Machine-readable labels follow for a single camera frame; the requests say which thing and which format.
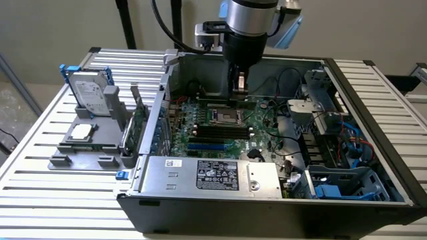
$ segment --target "circuit board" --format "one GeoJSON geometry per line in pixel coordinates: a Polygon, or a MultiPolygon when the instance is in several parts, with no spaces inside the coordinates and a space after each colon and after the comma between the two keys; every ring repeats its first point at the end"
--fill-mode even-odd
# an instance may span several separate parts
{"type": "Polygon", "coordinates": [[[264,160],[274,162],[272,158],[279,158],[279,156],[272,155],[271,145],[275,145],[279,139],[266,132],[268,130],[270,133],[278,135],[278,128],[274,128],[272,124],[266,124],[266,121],[270,122],[274,119],[274,112],[268,111],[268,100],[254,97],[248,101],[254,103],[254,109],[202,106],[195,99],[187,99],[183,103],[172,105],[172,146],[170,155],[172,157],[250,160],[247,157],[248,152],[252,149],[258,149],[264,160]],[[224,127],[226,129],[227,127],[250,128],[251,133],[248,139],[223,139],[222,149],[194,150],[188,149],[188,147],[192,146],[191,139],[196,139],[195,125],[200,127],[224,127]]]}

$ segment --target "cable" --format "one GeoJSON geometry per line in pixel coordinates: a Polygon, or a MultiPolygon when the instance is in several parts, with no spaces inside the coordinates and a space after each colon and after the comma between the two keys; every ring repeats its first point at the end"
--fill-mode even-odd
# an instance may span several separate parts
{"type": "Polygon", "coordinates": [[[10,136],[14,138],[14,140],[15,140],[18,143],[20,143],[20,141],[16,139],[16,137],[14,136],[14,134],[8,133],[8,132],[4,131],[2,128],[0,128],[0,131],[2,131],[4,134],[10,135],[10,136]]]}
{"type": "Polygon", "coordinates": [[[156,0],[151,0],[151,8],[152,8],[155,19],[158,20],[158,23],[160,25],[160,28],[162,28],[163,32],[166,33],[166,35],[168,36],[168,38],[174,41],[174,43],[176,43],[182,47],[182,49],[184,49],[190,53],[200,54],[200,55],[207,54],[211,50],[194,49],[192,47],[186,45],[186,43],[183,43],[183,41],[180,41],[178,39],[178,37],[171,33],[166,23],[162,20],[156,0]]]}
{"type": "MultiPolygon", "coordinates": [[[[344,132],[344,115],[340,115],[340,122],[342,122],[342,124],[340,124],[340,132],[339,132],[338,136],[340,136],[343,134],[343,132],[344,132]]],[[[340,154],[342,153],[342,144],[343,144],[343,140],[340,140],[339,143],[338,143],[338,150],[336,150],[338,162],[342,161],[342,154],[340,154]]]]}
{"type": "Polygon", "coordinates": [[[320,115],[323,115],[323,114],[326,114],[326,113],[330,113],[330,111],[323,111],[323,112],[320,112],[320,113],[318,114],[318,116],[315,116],[315,117],[312,118],[312,120],[311,120],[311,122],[310,122],[310,124],[308,124],[307,126],[310,127],[310,125],[314,124],[316,118],[319,118],[320,115]]]}
{"type": "Polygon", "coordinates": [[[274,76],[267,77],[262,84],[258,86],[258,88],[250,93],[250,95],[255,94],[255,92],[262,88],[262,86],[266,85],[267,81],[271,79],[275,80],[275,82],[278,83],[278,79],[274,76]]]}
{"type": "Polygon", "coordinates": [[[268,38],[271,38],[272,36],[275,36],[280,30],[280,27],[282,27],[282,24],[283,24],[283,21],[286,19],[286,11],[284,11],[284,8],[283,6],[280,7],[280,14],[279,14],[279,18],[278,18],[278,26],[275,27],[275,30],[272,32],[272,34],[268,34],[268,38]]]}
{"type": "Polygon", "coordinates": [[[286,71],[288,70],[294,70],[296,73],[298,73],[298,76],[299,76],[299,85],[303,85],[303,74],[300,73],[300,71],[295,68],[295,67],[287,67],[286,69],[282,70],[280,74],[279,74],[279,77],[278,77],[278,85],[276,85],[276,93],[279,92],[280,93],[280,78],[282,78],[282,75],[286,71]]]}
{"type": "Polygon", "coordinates": [[[274,147],[272,147],[272,152],[274,152],[274,154],[276,154],[276,155],[280,156],[280,157],[287,157],[287,156],[291,156],[291,155],[294,155],[294,154],[300,154],[300,153],[302,153],[300,151],[296,151],[296,152],[292,152],[292,153],[290,153],[290,154],[280,154],[280,153],[276,152],[278,145],[279,145],[279,143],[276,143],[276,144],[274,145],[274,147]]]}
{"type": "MultiPolygon", "coordinates": [[[[356,139],[355,139],[354,137],[351,137],[351,138],[350,138],[350,141],[355,142],[356,139]]],[[[362,144],[366,144],[366,145],[371,148],[372,154],[371,154],[371,159],[370,159],[370,160],[374,160],[375,152],[374,152],[374,146],[372,146],[372,144],[371,144],[368,141],[364,141],[364,140],[360,140],[360,143],[362,143],[362,144]]]]}
{"type": "Polygon", "coordinates": [[[339,124],[343,124],[348,129],[351,129],[355,132],[355,135],[359,137],[360,136],[360,129],[355,128],[350,123],[347,122],[338,122],[339,124]]]}
{"type": "MultiPolygon", "coordinates": [[[[280,105],[278,105],[278,106],[275,106],[275,107],[271,107],[271,108],[267,110],[267,112],[266,112],[266,114],[264,114],[264,117],[262,118],[262,122],[264,122],[264,119],[266,119],[267,114],[270,113],[270,111],[271,111],[274,108],[279,108],[279,109],[280,109],[280,107],[284,106],[284,105],[287,105],[287,104],[284,103],[284,104],[280,104],[280,105]]],[[[282,138],[282,139],[291,139],[291,140],[294,140],[295,142],[299,142],[299,140],[298,140],[296,138],[294,138],[294,137],[275,135],[275,134],[272,134],[271,132],[268,132],[267,129],[266,129],[264,131],[266,131],[266,133],[267,133],[270,136],[272,136],[272,137],[282,138]]]]}

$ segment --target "metal rack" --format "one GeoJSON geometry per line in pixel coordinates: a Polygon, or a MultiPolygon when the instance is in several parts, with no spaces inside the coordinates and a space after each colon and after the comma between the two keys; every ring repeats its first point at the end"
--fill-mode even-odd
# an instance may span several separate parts
{"type": "MultiPolygon", "coordinates": [[[[135,100],[130,88],[135,82],[139,83],[144,103],[152,106],[164,73],[163,59],[162,51],[103,48],[99,53],[88,53],[80,66],[111,67],[115,83],[120,87],[120,101],[131,110],[135,100]]],[[[427,133],[423,121],[417,118],[418,114],[399,98],[375,67],[366,66],[362,61],[336,60],[336,63],[427,190],[427,161],[423,158],[427,156],[427,136],[423,134],[427,133]]],[[[118,185],[115,172],[48,169],[48,158],[76,117],[75,106],[75,97],[68,86],[64,86],[0,168],[0,237],[148,239],[150,235],[135,231],[116,202],[112,189],[128,189],[130,184],[124,182],[122,187],[118,185]]],[[[421,236],[427,236],[426,226],[425,217],[407,226],[386,226],[363,239],[418,240],[421,236]]]]}

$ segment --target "white sticker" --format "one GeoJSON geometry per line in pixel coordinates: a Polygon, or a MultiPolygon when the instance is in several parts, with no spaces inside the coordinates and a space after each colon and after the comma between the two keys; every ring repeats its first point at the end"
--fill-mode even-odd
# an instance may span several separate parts
{"type": "Polygon", "coordinates": [[[180,160],[180,159],[167,159],[164,166],[166,167],[180,167],[180,166],[183,166],[183,160],[180,160]]]}
{"type": "Polygon", "coordinates": [[[108,116],[110,111],[100,86],[90,81],[75,81],[75,85],[86,109],[95,115],[108,116]]]}

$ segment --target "blue latch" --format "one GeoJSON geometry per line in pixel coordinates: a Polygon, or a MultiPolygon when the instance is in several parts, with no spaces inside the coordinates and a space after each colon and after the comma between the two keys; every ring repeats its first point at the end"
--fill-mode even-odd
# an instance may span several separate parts
{"type": "Polygon", "coordinates": [[[315,194],[319,199],[331,199],[331,200],[362,200],[371,201],[375,197],[375,192],[368,192],[362,196],[343,196],[340,193],[339,186],[336,185],[319,185],[314,188],[315,194]]]}
{"type": "Polygon", "coordinates": [[[67,67],[67,71],[70,72],[78,72],[82,70],[82,67],[80,66],[68,66],[67,67]]]}
{"type": "Polygon", "coordinates": [[[314,189],[319,199],[342,199],[340,189],[336,185],[319,185],[314,189]]]}
{"type": "Polygon", "coordinates": [[[130,180],[130,173],[127,171],[118,171],[115,174],[115,179],[118,181],[130,180]]]}

